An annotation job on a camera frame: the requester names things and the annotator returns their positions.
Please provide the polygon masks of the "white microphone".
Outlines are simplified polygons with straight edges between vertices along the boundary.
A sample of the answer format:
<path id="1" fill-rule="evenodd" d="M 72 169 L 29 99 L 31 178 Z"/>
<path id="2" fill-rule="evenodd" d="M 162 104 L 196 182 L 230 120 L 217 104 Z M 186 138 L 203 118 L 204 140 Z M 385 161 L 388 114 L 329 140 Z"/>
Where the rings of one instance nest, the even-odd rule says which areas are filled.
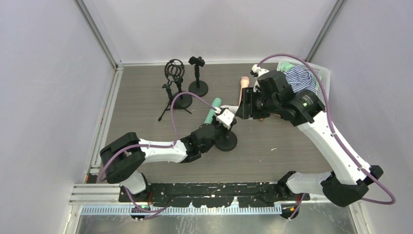
<path id="1" fill-rule="evenodd" d="M 221 109 L 228 109 L 233 114 L 236 114 L 238 109 L 239 109 L 239 106 L 238 105 L 221 105 L 220 108 Z"/>

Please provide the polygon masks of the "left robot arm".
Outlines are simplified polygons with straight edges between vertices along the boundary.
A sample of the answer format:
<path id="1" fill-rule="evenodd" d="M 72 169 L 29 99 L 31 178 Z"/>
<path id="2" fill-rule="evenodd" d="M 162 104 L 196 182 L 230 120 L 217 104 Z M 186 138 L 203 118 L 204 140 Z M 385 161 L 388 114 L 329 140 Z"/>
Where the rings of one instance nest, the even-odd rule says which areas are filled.
<path id="1" fill-rule="evenodd" d="M 148 141 L 139 139 L 135 132 L 126 133 L 100 151 L 104 167 L 99 180 L 121 184 L 130 193 L 139 194 L 147 187 L 145 176 L 138 171 L 142 164 L 193 162 L 213 146 L 218 146 L 219 140 L 224 139 L 235 124 L 234 119 L 228 126 L 218 120 L 204 123 L 176 142 Z"/>

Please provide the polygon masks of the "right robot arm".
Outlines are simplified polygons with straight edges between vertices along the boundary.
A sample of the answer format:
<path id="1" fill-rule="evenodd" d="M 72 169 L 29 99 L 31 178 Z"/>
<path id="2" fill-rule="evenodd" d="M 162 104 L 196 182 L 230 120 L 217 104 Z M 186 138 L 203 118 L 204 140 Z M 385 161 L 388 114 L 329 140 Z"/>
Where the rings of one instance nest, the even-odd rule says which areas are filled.
<path id="1" fill-rule="evenodd" d="M 280 71 L 264 71 L 257 78 L 254 87 L 242 89 L 241 103 L 236 116 L 241 119 L 260 119 L 277 114 L 303 132 L 318 148 L 332 168 L 322 174 L 303 174 L 289 171 L 279 181 L 284 194 L 317 194 L 328 198 L 332 203 L 345 207 L 363 199 L 368 186 L 373 183 L 363 170 L 373 178 L 383 175 L 378 165 L 370 165 L 354 154 L 352 160 L 335 137 L 328 123 L 327 111 L 323 102 L 310 90 L 294 93 L 285 74 Z"/>

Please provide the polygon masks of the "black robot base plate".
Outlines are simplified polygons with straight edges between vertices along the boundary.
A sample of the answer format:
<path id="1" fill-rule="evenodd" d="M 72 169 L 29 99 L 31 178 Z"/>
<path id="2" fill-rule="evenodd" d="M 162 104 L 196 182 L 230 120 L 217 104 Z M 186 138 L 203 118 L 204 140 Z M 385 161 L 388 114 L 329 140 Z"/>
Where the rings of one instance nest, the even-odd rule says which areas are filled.
<path id="1" fill-rule="evenodd" d="M 134 201 L 149 202 L 156 207 L 196 208 L 229 207 L 235 201 L 241 208 L 270 207 L 278 201 L 297 203 L 302 197 L 294 195 L 270 182 L 231 182 L 231 183 L 152 183 L 132 196 Z"/>

